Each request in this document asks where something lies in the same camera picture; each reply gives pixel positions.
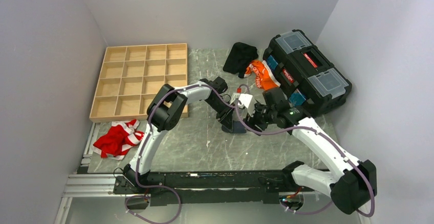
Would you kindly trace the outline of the navy underwear beige waistband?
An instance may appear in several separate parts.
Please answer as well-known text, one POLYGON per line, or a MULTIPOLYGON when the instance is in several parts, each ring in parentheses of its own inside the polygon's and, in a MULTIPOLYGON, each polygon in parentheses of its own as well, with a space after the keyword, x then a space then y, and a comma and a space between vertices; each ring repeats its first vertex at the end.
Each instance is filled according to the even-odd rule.
POLYGON ((245 134, 247 132, 240 121, 232 121, 230 125, 222 125, 222 131, 230 134, 245 134))

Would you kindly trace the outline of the wooden compartment tray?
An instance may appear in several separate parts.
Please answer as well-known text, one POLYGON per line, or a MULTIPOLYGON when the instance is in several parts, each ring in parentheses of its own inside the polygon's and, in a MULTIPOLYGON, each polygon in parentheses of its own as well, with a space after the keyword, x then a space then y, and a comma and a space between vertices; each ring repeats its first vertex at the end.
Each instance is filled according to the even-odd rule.
POLYGON ((147 118, 160 88, 188 84, 186 43, 108 47, 89 119, 111 122, 147 118))

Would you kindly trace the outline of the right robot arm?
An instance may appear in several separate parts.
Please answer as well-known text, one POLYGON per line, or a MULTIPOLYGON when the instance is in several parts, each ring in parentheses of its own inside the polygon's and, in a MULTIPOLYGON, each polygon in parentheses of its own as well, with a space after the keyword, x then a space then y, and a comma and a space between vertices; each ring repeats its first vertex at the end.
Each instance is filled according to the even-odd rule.
POLYGON ((328 171, 314 169, 304 163, 292 163, 284 170, 282 184, 294 191, 308 187, 328 196, 343 213, 358 212, 365 217, 375 213, 377 168, 370 160, 361 161, 338 145, 301 106, 292 107, 282 90, 272 88, 263 92, 265 104, 251 94, 235 99, 235 112, 246 109, 242 125, 257 135, 275 135, 283 132, 304 143, 327 167, 328 171))

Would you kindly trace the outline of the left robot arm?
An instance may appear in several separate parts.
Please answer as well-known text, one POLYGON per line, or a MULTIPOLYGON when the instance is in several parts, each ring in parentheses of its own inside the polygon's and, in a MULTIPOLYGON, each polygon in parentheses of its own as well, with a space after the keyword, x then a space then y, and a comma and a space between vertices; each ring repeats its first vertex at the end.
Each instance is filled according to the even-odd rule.
POLYGON ((146 189, 147 177, 158 147, 167 132, 178 124, 187 105, 205 101, 216 112, 216 120, 222 125, 222 131, 235 132, 236 125, 232 118, 234 109, 223 99, 227 89, 228 85, 221 77, 213 81, 201 79, 183 87, 165 84, 160 88, 147 108, 144 137, 133 159, 123 169, 126 185, 132 192, 141 193, 146 189))

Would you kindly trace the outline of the orange white garment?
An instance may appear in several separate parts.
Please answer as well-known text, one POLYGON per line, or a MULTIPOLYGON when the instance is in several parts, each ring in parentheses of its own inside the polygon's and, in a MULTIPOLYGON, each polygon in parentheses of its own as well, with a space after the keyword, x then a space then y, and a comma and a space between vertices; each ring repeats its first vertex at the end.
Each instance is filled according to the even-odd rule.
POLYGON ((264 60, 253 60, 249 63, 245 71, 245 77, 248 77, 251 74, 255 75, 255 85, 257 88, 266 91, 280 87, 280 83, 274 77, 270 67, 264 60))

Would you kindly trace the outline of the blue item by toolbox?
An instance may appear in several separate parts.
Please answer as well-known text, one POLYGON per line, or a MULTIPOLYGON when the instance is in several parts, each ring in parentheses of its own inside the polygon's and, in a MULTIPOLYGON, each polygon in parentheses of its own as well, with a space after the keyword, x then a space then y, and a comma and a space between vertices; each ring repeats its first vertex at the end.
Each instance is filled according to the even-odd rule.
POLYGON ((292 107, 302 106, 306 101, 307 101, 306 96, 299 89, 296 89, 289 96, 289 102, 292 107))

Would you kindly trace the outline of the black toolbox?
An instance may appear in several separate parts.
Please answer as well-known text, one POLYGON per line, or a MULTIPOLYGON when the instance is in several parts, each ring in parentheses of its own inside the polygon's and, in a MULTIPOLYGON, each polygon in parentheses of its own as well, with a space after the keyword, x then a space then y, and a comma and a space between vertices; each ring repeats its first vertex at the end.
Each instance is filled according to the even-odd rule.
POLYGON ((307 98, 301 107, 314 117, 344 105, 352 91, 351 82, 302 30, 273 37, 264 51, 263 60, 288 100, 299 89, 307 98))

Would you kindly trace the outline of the black garment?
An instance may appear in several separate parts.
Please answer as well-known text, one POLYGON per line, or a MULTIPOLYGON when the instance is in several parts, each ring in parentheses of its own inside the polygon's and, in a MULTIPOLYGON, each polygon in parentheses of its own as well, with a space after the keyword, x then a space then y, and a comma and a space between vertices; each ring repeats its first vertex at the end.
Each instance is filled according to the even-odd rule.
POLYGON ((229 55, 223 66, 223 71, 231 74, 237 74, 239 78, 245 78, 249 76, 249 74, 246 74, 247 67, 257 58, 257 47, 243 42, 236 42, 229 52, 229 55))

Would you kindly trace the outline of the red white garment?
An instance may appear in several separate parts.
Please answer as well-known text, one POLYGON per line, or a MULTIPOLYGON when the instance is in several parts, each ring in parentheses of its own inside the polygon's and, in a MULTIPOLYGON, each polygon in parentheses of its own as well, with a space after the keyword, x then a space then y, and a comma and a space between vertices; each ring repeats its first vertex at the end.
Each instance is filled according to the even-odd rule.
POLYGON ((144 137, 144 132, 137 129, 139 125, 137 119, 112 122, 108 132, 92 145, 92 150, 101 158, 124 159, 130 149, 140 145, 144 137))

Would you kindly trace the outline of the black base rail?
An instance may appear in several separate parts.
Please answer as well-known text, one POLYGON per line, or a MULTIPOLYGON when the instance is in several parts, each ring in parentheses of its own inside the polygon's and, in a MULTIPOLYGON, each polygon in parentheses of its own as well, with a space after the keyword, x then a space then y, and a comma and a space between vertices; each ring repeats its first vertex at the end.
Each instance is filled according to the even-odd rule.
POLYGON ((135 187, 123 175, 116 177, 113 193, 117 195, 145 194, 154 206, 168 204, 210 204, 261 202, 278 204, 288 195, 299 200, 300 187, 281 170, 151 172, 147 185, 135 187))

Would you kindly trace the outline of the aluminium frame rail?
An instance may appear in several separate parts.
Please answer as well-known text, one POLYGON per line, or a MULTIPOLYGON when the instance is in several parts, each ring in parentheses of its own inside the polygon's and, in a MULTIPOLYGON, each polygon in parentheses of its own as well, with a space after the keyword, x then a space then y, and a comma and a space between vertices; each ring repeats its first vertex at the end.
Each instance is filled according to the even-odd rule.
MULTIPOLYGON (((56 216, 65 223, 74 198, 126 197, 133 193, 120 173, 133 159, 137 147, 121 160, 102 158, 85 149, 81 166, 69 176, 56 216)), ((183 203, 262 201, 293 187, 272 188, 288 164, 301 161, 327 171, 325 162, 288 133, 257 136, 251 132, 229 134, 215 123, 182 122, 163 139, 151 165, 150 181, 166 183, 183 203)))

